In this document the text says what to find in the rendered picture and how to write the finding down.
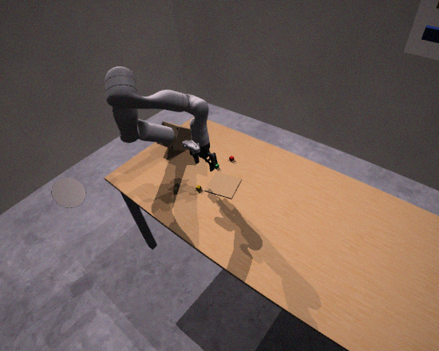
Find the tan flat mat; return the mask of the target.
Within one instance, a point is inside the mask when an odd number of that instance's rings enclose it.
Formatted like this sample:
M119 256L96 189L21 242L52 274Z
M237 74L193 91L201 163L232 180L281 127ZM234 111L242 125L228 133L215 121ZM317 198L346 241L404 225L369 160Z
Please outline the tan flat mat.
M205 191L231 199L240 181L239 177L216 172Z

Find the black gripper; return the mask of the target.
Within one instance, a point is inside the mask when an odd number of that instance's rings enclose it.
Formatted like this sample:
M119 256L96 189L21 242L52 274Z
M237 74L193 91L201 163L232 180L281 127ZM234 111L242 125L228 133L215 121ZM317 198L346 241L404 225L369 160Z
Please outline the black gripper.
M216 154L210 153L209 148L210 148L210 141L207 145L200 147L199 153L194 153L190 150L189 151L190 151L190 155L193 156L196 164L198 164L200 162L199 161L199 157L200 157L200 158L204 159L206 162L208 162L209 167L210 167L210 172L212 172L215 169L214 166L216 166L218 164L218 162L216 159ZM208 157L209 157L209 159L207 160ZM211 163L210 163L210 161L211 161Z

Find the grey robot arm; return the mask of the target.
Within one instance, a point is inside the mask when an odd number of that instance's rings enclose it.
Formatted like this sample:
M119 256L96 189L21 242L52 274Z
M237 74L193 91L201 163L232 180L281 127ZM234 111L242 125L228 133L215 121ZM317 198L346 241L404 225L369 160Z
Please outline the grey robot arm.
M108 104L113 107L120 138L125 143L139 139L169 144L174 139L172 128L139 120L138 108L188 112L195 117L190 120L192 140L185 140L183 146L194 153L199 153L200 147L209 143L207 126L209 107L208 103L199 97L172 90L162 90L149 97L139 96L134 74L131 70L120 66L107 72L105 93Z

